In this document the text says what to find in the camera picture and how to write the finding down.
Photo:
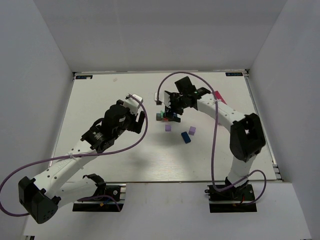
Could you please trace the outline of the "blue rectangular wood block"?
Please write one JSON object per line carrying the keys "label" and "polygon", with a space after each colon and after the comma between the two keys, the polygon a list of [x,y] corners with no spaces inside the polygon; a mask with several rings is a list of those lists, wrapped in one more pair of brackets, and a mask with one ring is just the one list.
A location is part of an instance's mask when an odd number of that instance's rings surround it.
{"label": "blue rectangular wood block", "polygon": [[184,131],[184,132],[181,133],[181,137],[182,137],[183,141],[184,141],[186,144],[188,144],[188,143],[191,142],[191,138],[190,138],[189,134],[188,134],[186,131]]}

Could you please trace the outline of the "dark blue letter cube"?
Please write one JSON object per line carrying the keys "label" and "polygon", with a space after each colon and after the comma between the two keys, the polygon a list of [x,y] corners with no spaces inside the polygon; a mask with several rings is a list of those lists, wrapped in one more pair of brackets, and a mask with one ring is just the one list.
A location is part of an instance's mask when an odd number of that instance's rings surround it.
{"label": "dark blue letter cube", "polygon": [[157,112],[156,113],[156,121],[161,121],[162,119],[163,119],[162,115],[159,112]]}

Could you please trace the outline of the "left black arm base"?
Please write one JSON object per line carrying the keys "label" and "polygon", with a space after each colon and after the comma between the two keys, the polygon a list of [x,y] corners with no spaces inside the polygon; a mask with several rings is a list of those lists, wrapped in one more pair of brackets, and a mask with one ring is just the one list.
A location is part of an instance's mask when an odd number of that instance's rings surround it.
{"label": "left black arm base", "polygon": [[125,203],[126,184],[107,184],[94,193],[94,198],[73,203],[73,212],[119,213]]}

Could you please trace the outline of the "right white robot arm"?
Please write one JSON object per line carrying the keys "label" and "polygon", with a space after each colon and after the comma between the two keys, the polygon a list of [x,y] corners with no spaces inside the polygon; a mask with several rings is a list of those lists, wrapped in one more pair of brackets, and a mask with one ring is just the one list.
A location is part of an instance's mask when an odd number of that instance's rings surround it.
{"label": "right white robot arm", "polygon": [[215,156],[218,126],[229,132],[229,149],[233,155],[224,187],[213,184],[216,193],[235,194],[248,184],[254,173],[252,164],[266,145],[260,117],[256,113],[244,114],[223,103],[212,86],[196,88],[188,76],[176,81],[177,92],[165,90],[157,95],[156,103],[164,105],[164,115],[169,121],[179,123],[187,108],[204,113],[214,119],[211,155]]}

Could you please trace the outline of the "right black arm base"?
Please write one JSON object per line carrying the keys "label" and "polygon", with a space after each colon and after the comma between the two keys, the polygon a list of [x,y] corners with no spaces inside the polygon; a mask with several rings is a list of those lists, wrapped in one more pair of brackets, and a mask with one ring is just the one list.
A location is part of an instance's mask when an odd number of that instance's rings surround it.
{"label": "right black arm base", "polygon": [[253,202],[256,197],[253,186],[246,186],[233,190],[218,192],[213,188],[213,185],[208,185],[204,190],[209,200],[210,213],[256,213],[256,203]]}

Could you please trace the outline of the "pink plastic box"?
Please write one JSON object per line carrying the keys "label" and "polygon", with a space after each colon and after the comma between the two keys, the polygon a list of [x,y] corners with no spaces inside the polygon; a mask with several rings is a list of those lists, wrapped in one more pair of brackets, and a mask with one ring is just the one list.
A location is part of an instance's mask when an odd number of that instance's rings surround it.
{"label": "pink plastic box", "polygon": [[222,102],[224,103],[225,105],[227,104],[226,101],[224,100],[224,98],[222,97],[222,95],[220,94],[220,92],[218,90],[214,91],[214,100],[215,101],[219,101],[219,102]]}

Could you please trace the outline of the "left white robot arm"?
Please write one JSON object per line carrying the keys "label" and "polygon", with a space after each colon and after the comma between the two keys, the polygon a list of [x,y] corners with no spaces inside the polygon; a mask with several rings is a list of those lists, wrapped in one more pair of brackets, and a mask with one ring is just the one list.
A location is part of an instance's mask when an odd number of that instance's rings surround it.
{"label": "left white robot arm", "polygon": [[96,120],[70,151],[56,157],[55,163],[45,171],[18,182],[18,199],[37,224],[53,217],[62,206],[78,199],[102,198],[105,181],[97,174],[86,174],[72,187],[67,181],[86,164],[99,156],[108,155],[107,149],[126,131],[140,134],[148,128],[148,118],[143,109],[143,98],[128,95],[118,100]]}

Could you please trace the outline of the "green stepped wood block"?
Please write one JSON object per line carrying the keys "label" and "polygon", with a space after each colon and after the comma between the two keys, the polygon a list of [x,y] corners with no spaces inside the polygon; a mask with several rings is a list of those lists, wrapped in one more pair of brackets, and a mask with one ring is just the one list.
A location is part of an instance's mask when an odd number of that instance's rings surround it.
{"label": "green stepped wood block", "polygon": [[165,118],[166,118],[166,114],[165,114],[165,112],[164,112],[164,111],[161,111],[161,112],[160,112],[160,114],[161,114],[161,117],[162,117],[163,119],[165,119]]}

